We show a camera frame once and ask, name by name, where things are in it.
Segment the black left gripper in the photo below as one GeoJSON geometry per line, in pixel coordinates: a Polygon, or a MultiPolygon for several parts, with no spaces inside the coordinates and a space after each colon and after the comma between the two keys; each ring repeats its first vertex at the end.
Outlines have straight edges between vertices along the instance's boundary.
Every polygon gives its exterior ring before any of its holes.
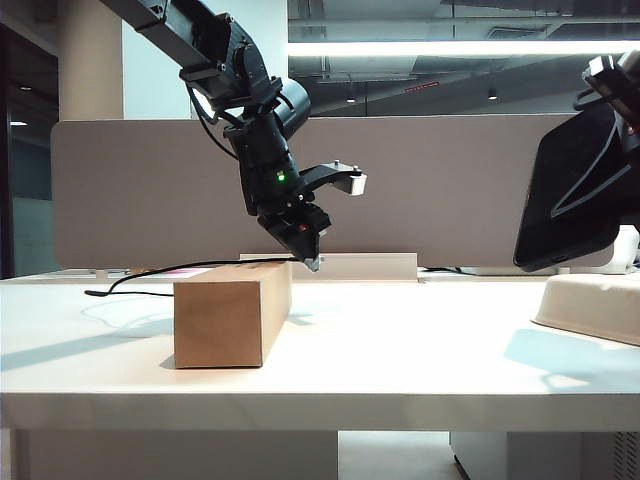
{"type": "Polygon", "coordinates": [[[237,145],[247,211],[310,271],[320,267],[320,238],[331,226],[316,206],[313,191],[329,182],[331,168],[317,165],[300,171],[287,152],[272,159],[249,144],[237,145]]]}

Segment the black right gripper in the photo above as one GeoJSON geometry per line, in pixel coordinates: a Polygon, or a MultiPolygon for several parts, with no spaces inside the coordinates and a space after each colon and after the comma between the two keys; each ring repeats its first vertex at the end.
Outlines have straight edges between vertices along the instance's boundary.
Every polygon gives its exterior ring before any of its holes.
{"type": "Polygon", "coordinates": [[[553,218],[591,208],[620,180],[620,225],[639,224],[639,95],[620,94],[617,112],[596,105],[549,133],[567,191],[551,209],[553,218]]]}

